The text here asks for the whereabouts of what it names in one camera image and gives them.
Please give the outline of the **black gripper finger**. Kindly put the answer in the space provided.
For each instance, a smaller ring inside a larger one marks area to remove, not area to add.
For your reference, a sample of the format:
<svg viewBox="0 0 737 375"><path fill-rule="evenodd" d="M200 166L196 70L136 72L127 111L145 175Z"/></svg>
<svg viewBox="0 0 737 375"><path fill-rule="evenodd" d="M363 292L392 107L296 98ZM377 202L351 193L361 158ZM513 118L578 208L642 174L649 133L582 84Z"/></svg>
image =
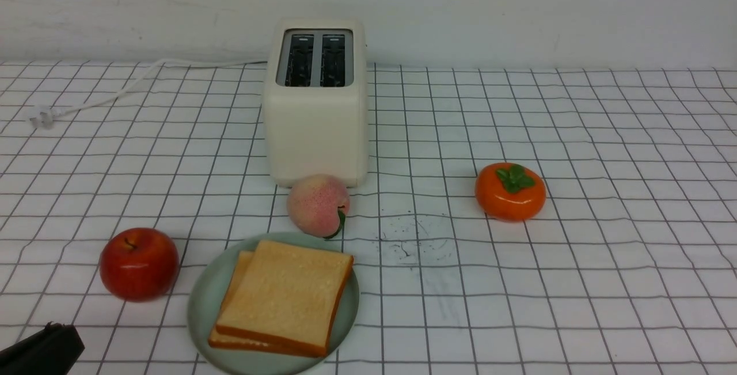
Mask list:
<svg viewBox="0 0 737 375"><path fill-rule="evenodd" d="M74 325L49 322L1 352L2 374L67 374L85 345Z"/></svg>

